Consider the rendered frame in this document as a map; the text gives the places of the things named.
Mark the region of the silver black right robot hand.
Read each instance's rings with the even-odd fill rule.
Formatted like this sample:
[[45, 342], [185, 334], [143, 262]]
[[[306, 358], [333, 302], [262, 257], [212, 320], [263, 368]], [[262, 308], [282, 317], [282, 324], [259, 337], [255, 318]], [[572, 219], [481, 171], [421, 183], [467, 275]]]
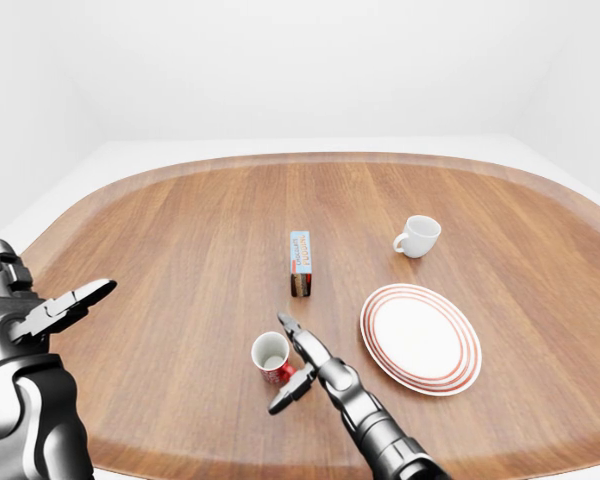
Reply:
[[334, 357], [312, 332], [302, 328], [292, 316], [279, 312], [277, 317], [305, 364], [279, 389], [268, 406], [268, 413], [280, 413], [293, 401], [299, 400], [318, 379], [335, 408], [351, 424], [357, 425], [365, 412], [360, 405], [354, 405], [355, 398], [363, 391], [357, 371]]

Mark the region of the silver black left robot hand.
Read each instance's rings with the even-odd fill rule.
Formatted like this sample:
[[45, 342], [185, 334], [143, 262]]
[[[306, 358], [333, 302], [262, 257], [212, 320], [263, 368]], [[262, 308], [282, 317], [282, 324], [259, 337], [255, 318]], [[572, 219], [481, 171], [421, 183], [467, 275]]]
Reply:
[[69, 328], [117, 286], [98, 279], [57, 298], [33, 291], [33, 277], [11, 245], [0, 239], [0, 361], [44, 353], [49, 336]]

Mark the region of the red mug with white inside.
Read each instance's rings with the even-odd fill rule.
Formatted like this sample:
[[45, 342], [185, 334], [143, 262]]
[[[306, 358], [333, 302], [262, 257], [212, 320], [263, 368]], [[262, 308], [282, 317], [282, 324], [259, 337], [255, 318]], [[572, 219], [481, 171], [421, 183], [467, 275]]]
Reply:
[[284, 384], [296, 372], [289, 364], [290, 347], [285, 337], [277, 332], [265, 332], [251, 347], [251, 358], [262, 377], [272, 384]]

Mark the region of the white plate with red rings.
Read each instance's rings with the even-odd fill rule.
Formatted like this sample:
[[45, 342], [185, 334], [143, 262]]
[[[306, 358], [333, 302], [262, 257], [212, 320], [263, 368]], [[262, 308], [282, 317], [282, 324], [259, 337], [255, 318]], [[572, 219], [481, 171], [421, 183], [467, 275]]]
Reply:
[[390, 284], [364, 302], [360, 330], [369, 354], [392, 379], [431, 396], [470, 388], [482, 366], [476, 331], [444, 296], [413, 284]]

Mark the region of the chocolate pudding box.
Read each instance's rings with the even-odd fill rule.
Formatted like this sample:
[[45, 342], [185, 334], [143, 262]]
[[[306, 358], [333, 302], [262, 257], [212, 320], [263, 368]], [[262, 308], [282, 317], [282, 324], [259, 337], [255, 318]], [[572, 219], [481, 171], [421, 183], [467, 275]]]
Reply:
[[312, 255], [308, 231], [290, 233], [290, 282], [293, 297], [311, 295]]

